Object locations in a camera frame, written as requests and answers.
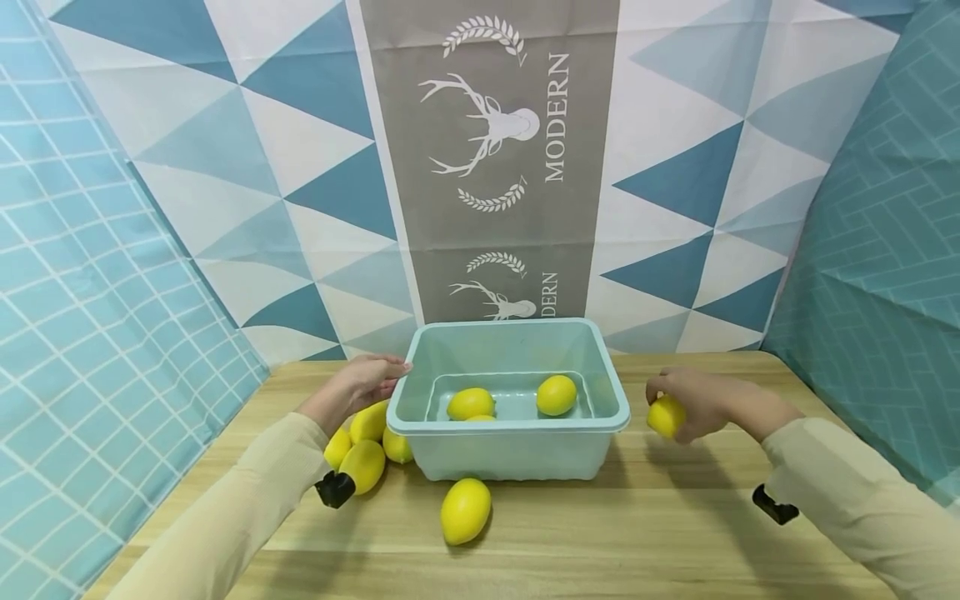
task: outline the wooden tabletop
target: wooden tabletop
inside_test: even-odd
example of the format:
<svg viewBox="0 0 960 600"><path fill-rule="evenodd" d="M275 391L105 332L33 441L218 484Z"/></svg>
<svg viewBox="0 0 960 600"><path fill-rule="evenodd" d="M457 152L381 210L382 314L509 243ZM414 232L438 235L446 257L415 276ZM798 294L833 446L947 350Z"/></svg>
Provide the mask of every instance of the wooden tabletop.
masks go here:
<svg viewBox="0 0 960 600"><path fill-rule="evenodd" d="M779 527L750 501L770 472L730 427L680 447L645 424L643 387L665 365L755 381L810 416L836 417L761 352L616 356L633 420L589 482L493 482L488 529L450 549L440 532L449 483L391 465L378 490L338 511L313 491L256 556L230 600L535 598L892 598L802 516ZM163 531L339 363L279 369L95 584L104 598Z"/></svg>

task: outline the blue tile pattern backdrop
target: blue tile pattern backdrop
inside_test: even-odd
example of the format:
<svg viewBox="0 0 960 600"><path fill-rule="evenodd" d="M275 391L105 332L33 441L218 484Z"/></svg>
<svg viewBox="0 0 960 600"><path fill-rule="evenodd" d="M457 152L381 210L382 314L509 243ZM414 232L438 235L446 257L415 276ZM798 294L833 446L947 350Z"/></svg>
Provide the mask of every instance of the blue tile pattern backdrop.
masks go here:
<svg viewBox="0 0 960 600"><path fill-rule="evenodd" d="M810 210L765 348L960 497L960 6L907 26Z"/></svg>
<svg viewBox="0 0 960 600"><path fill-rule="evenodd" d="M0 0L0 598L77 598L266 376Z"/></svg>

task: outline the yellow lemon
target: yellow lemon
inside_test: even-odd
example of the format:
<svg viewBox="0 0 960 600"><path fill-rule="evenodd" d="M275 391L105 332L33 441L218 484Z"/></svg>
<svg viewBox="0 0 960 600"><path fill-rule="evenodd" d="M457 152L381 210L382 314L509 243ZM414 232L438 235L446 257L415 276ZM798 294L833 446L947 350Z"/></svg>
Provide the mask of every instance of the yellow lemon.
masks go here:
<svg viewBox="0 0 960 600"><path fill-rule="evenodd" d="M380 481L383 468L387 462L380 444L371 440L361 440L350 449L344 462L340 464L340 472L353 480L356 495L369 492Z"/></svg>
<svg viewBox="0 0 960 600"><path fill-rule="evenodd" d="M353 416L350 424L350 439L354 444L361 440L379 442L387 428L387 400L380 400Z"/></svg>
<svg viewBox="0 0 960 600"><path fill-rule="evenodd" d="M537 410L559 417L577 402L577 386L566 375L553 375L537 388Z"/></svg>
<svg viewBox="0 0 960 600"><path fill-rule="evenodd" d="M414 453L407 439L398 436L390 430L390 427L383 430L383 451L386 452L387 458L401 465L414 460Z"/></svg>
<svg viewBox="0 0 960 600"><path fill-rule="evenodd" d="M453 484L440 507L444 541L458 546L483 531L491 508L490 490L479 479L461 479Z"/></svg>
<svg viewBox="0 0 960 600"><path fill-rule="evenodd" d="M333 434L330 443L324 449L324 458L330 468L333 470L340 468L340 464L344 462L344 457L347 456L352 447L353 442L350 441L350 434L347 430L343 427L337 429L337 433Z"/></svg>
<svg viewBox="0 0 960 600"><path fill-rule="evenodd" d="M446 414L453 420L467 420L477 415L493 415L493 396L483 388L467 388L453 395L446 405Z"/></svg>
<svg viewBox="0 0 960 600"><path fill-rule="evenodd" d="M686 409L676 398L663 395L650 405L647 413L647 425L671 440L686 420Z"/></svg>

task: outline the light blue plastic basket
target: light blue plastic basket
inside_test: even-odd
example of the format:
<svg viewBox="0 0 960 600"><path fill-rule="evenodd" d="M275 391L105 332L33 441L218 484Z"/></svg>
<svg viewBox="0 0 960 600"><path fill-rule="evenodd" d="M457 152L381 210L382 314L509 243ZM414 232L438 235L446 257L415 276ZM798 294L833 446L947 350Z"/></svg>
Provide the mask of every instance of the light blue plastic basket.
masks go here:
<svg viewBox="0 0 960 600"><path fill-rule="evenodd" d="M592 479L630 405L596 325L586 319L442 323L421 327L396 386L387 424L405 436L432 481ZM553 374L577 386L577 402L551 418L537 410L537 388ZM450 398L490 391L496 420L453 421Z"/></svg>

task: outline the hand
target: hand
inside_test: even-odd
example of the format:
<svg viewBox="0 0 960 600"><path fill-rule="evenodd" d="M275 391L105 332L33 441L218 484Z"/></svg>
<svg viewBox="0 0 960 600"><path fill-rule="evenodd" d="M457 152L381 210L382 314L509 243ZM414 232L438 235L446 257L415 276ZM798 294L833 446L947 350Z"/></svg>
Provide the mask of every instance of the hand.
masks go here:
<svg viewBox="0 0 960 600"><path fill-rule="evenodd" d="M305 400L297 412L332 436L350 415L390 397L396 381L412 368L392 354L357 356Z"/></svg>
<svg viewBox="0 0 960 600"><path fill-rule="evenodd" d="M390 397L396 382L413 365L392 354L357 356L330 378L329 384L350 391L348 412L353 415Z"/></svg>
<svg viewBox="0 0 960 600"><path fill-rule="evenodd" d="M647 402L670 394L686 410L686 421L674 438L678 444L720 431L728 422L742 427L758 442L803 414L755 383L697 371L667 367L647 381Z"/></svg>

